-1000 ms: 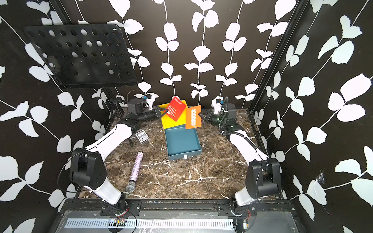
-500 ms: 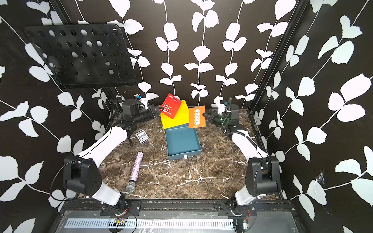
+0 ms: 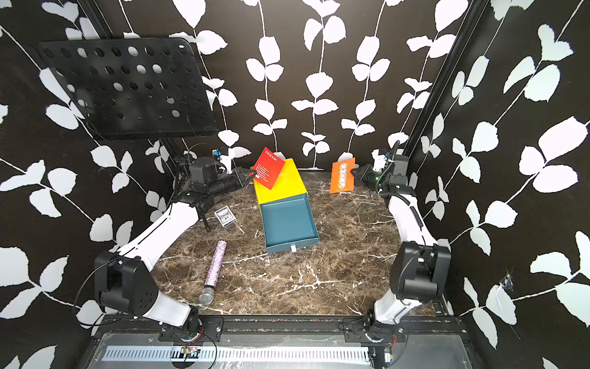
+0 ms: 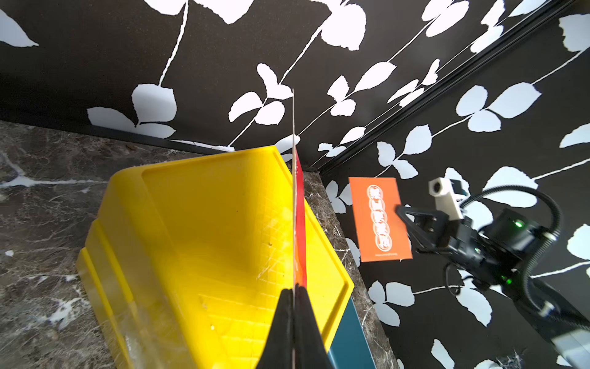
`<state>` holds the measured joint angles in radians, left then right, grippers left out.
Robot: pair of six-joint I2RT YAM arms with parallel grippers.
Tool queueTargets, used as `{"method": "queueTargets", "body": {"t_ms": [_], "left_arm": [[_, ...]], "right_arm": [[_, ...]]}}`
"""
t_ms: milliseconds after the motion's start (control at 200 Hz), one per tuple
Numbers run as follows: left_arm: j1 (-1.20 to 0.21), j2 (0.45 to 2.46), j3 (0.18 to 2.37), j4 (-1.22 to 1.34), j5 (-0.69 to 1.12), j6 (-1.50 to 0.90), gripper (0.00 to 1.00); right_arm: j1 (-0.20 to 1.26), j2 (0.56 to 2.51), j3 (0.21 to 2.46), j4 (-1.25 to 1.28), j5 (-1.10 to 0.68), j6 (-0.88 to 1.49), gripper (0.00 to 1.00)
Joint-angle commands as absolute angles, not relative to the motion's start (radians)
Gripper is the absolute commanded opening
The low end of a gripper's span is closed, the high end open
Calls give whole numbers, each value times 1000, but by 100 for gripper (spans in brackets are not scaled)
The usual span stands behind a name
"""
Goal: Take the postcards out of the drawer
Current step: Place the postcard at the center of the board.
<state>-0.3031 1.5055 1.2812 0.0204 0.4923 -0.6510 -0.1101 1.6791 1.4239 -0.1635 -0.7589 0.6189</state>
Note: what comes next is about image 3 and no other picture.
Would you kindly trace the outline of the orange postcard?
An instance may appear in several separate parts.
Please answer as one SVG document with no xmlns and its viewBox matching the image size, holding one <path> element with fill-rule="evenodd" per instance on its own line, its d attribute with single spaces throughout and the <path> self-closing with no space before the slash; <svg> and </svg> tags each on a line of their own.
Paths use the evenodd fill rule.
<svg viewBox="0 0 590 369">
<path fill-rule="evenodd" d="M 355 169 L 355 164 L 355 158 L 333 163 L 330 177 L 330 194 L 353 191 L 354 177 L 351 170 Z"/>
</svg>

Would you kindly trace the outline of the red dream postcard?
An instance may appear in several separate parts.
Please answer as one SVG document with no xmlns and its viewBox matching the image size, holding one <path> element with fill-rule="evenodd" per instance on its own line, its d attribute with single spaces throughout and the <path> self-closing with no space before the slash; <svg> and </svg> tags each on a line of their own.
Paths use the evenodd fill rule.
<svg viewBox="0 0 590 369">
<path fill-rule="evenodd" d="M 271 190 L 285 165 L 285 160 L 265 148 L 254 165 L 255 181 Z"/>
</svg>

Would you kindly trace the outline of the teal top drawer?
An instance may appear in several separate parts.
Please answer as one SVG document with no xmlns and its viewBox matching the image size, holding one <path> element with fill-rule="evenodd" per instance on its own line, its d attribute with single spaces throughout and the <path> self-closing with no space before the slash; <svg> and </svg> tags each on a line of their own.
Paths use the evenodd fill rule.
<svg viewBox="0 0 590 369">
<path fill-rule="evenodd" d="M 261 216 L 268 254 L 294 253 L 319 242 L 307 193 L 262 204 Z"/>
</svg>

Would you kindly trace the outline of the yellow drawer cabinet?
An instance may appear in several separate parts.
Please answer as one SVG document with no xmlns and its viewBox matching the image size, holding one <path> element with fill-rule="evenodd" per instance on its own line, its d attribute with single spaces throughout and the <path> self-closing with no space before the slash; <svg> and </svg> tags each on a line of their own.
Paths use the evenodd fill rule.
<svg viewBox="0 0 590 369">
<path fill-rule="evenodd" d="M 307 194 L 307 189 L 292 158 L 286 160 L 272 189 L 255 181 L 254 190 L 259 205 Z"/>
</svg>

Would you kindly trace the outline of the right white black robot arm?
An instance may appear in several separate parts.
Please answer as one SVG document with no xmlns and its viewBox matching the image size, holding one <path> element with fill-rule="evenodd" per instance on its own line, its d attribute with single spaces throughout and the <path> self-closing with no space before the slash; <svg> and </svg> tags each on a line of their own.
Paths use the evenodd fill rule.
<svg viewBox="0 0 590 369">
<path fill-rule="evenodd" d="M 430 234 L 419 212 L 418 200 L 409 186 L 409 158 L 399 155 L 400 142 L 389 150 L 379 150 L 384 164 L 367 164 L 353 169 L 356 181 L 376 192 L 396 222 L 400 247 L 390 269 L 389 289 L 373 306 L 371 322 L 395 325 L 422 304 L 442 295 L 446 285 L 451 253 Z"/>
</svg>

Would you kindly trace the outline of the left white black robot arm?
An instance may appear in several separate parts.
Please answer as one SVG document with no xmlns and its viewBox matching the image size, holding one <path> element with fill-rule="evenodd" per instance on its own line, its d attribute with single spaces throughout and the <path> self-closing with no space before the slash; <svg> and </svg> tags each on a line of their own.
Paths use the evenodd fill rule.
<svg viewBox="0 0 590 369">
<path fill-rule="evenodd" d="M 175 192 L 163 215 L 116 252 L 100 254 L 89 277 L 101 307 L 198 332 L 198 309 L 161 292 L 151 271 L 187 229 L 207 221 L 216 197 L 247 187 L 257 173 L 242 167 L 232 169 L 231 161 L 220 154 L 203 158 L 186 154 L 175 161 Z"/>
</svg>

